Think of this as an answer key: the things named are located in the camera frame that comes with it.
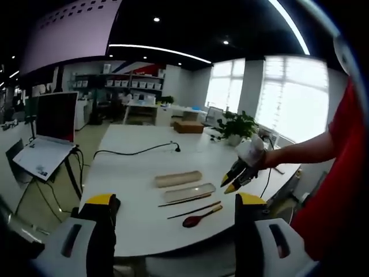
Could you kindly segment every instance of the small plant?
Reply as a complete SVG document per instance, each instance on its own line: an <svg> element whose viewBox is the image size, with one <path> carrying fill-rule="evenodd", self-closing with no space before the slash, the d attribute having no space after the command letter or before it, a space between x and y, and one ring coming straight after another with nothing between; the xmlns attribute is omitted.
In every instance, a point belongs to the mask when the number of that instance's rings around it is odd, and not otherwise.
<svg viewBox="0 0 369 277"><path fill-rule="evenodd" d="M248 139L257 131L257 124L254 118L247 115L245 111L242 111L242 114L234 114L226 111L224 118L227 120L225 123L223 123L222 119L218 119L219 127L212 128L221 134L217 138L219 140L228 139L233 134Z"/></svg>

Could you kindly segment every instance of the black cable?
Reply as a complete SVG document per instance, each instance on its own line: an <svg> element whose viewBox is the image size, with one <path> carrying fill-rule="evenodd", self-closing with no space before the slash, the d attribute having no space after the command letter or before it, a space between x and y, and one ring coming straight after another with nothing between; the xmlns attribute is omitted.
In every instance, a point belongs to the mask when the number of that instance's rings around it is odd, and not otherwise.
<svg viewBox="0 0 369 277"><path fill-rule="evenodd" d="M268 140L269 140L269 142L270 142L270 145L272 146L272 149L274 150L274 145L273 145L272 140L270 139L270 137L268 137ZM266 181L266 186L265 186L265 188L264 188L263 192L261 193L260 198L263 198L263 195L264 195L264 193L265 193L265 190L266 190L266 188L268 187L269 179L270 179L270 172L271 172L271 171L272 171L272 168L270 168L270 169L269 169L268 180Z"/></svg>
<svg viewBox="0 0 369 277"><path fill-rule="evenodd" d="M110 151L110 150L98 150L93 155L93 159L95 158L95 156L98 153L102 153L102 152L112 153L112 154L117 154L117 155L123 155L123 156L133 156L133 155L137 155L137 154L140 154L140 153L143 153L143 152L146 152L146 151L149 151L149 150L158 148L158 147L162 147L162 146L166 146L166 145L171 145L171 144L176 144L177 145L177 148L175 149L175 151L176 152L180 152L179 144L178 143L174 143L173 141L171 141L170 143L160 144L160 145L157 145L157 146L154 146L154 147L151 147L151 148L142 150L142 151L138 151L138 152L135 152L135 153L120 153L120 152L115 152L115 151Z"/></svg>
<svg viewBox="0 0 369 277"><path fill-rule="evenodd" d="M36 181L36 186L38 187L38 189L39 189L39 191L40 191L40 193L41 193L41 195L42 195L42 198L44 198L44 200L45 200L46 204L48 205L48 207L49 207L50 211L55 215L55 217L58 219L58 221L59 221L60 223L62 223L61 219L60 219L60 218L58 218L58 216L56 215L56 213L54 212L54 210L51 208L50 204L49 204L49 203L48 203L48 201L46 200L46 197L45 197L45 195L43 194L43 192L42 192L42 190L41 190L41 188L40 188L40 186L39 186L39 183L37 182L37 180L36 180L36 179L35 179L35 181Z"/></svg>
<svg viewBox="0 0 369 277"><path fill-rule="evenodd" d="M78 154L78 152L76 153L73 153L74 156L76 157L77 161L78 161L78 166L80 168L80 190L81 192L83 192L83 187L82 187L82 174L83 174L83 165L81 164L81 159L80 159L80 156Z"/></svg>
<svg viewBox="0 0 369 277"><path fill-rule="evenodd" d="M55 195L54 188L48 182L45 182L45 184L48 185L49 188L51 189L52 195L54 196L55 202L57 202L57 205L58 205L60 211L67 212L68 214L71 214L70 211L65 211L64 209L62 209L62 207L61 207L61 205L60 205L60 203L59 203L59 201L58 201L58 199L57 199L57 197Z"/></svg>
<svg viewBox="0 0 369 277"><path fill-rule="evenodd" d="M266 188L268 187L268 184L269 184L269 178L270 178L270 172L271 172L271 171L272 171L272 169L270 168L270 169L269 169L269 175L268 175L268 181L266 182L266 186L265 186L265 188L264 188L263 192L261 193L260 198L263 198L263 194L264 194L264 192L265 192Z"/></svg>
<svg viewBox="0 0 369 277"><path fill-rule="evenodd" d="M81 189L81 192L83 192L82 179L83 179L83 168L84 168L84 164L85 164L85 158L83 156L82 150L80 150L79 148L77 148L76 151L77 151L77 155L78 155L78 152L81 153L81 162L80 162L80 189Z"/></svg>

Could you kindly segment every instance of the chopsticks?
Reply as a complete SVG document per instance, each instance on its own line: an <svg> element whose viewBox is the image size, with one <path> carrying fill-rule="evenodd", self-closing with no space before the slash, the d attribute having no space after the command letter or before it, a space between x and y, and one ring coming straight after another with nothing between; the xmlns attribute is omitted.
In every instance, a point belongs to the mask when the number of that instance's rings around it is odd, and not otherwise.
<svg viewBox="0 0 369 277"><path fill-rule="evenodd" d="M209 197L211 195L212 195L211 193L205 193L205 194L200 195L200 196L196 196L196 197L193 197L193 198L189 198L189 199L177 201L177 202L174 202L174 203L159 205L158 207L166 207L166 206L171 206L171 205L175 205L175 204L181 204L181 203L191 202L191 201L194 201L194 200L207 198L207 197Z"/></svg>
<svg viewBox="0 0 369 277"><path fill-rule="evenodd" d="M207 209L207 208L210 208L210 207L216 206L216 205L220 204L220 202L221 202L221 201L217 201L217 202L214 202L213 204L207 205L207 206L205 206L205 207L202 207L202 208L199 208L199 209L194 209L193 211L185 212L184 214L171 216L170 218L167 218L167 219L177 218L177 217L180 217L180 216L182 216L182 215L189 215L189 214L192 214L193 212L202 211L203 209Z"/></svg>

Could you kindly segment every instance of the red spoon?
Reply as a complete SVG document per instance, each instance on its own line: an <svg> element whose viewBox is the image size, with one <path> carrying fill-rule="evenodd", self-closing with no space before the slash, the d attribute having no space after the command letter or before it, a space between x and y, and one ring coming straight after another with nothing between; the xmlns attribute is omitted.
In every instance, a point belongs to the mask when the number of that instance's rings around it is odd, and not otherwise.
<svg viewBox="0 0 369 277"><path fill-rule="evenodd" d="M195 227L201 221L201 219L203 219L204 217L206 217L208 215L211 215L211 214L221 210L222 208L223 208L223 206L219 205L219 206L216 206L210 212L207 212L204 215L189 216L188 218L186 218L183 221L182 226L185 227L185 228Z"/></svg>

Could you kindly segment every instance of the bright window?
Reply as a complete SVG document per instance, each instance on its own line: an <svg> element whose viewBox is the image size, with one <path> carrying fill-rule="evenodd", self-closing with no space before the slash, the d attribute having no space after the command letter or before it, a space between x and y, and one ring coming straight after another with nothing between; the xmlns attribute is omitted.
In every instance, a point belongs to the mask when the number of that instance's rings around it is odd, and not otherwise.
<svg viewBox="0 0 369 277"><path fill-rule="evenodd" d="M224 111L228 107L229 111L237 113L241 96L244 64L244 59L214 64L205 101L206 107L217 107Z"/></svg>
<svg viewBox="0 0 369 277"><path fill-rule="evenodd" d="M327 66L302 57L266 57L256 121L296 143L325 131Z"/></svg>

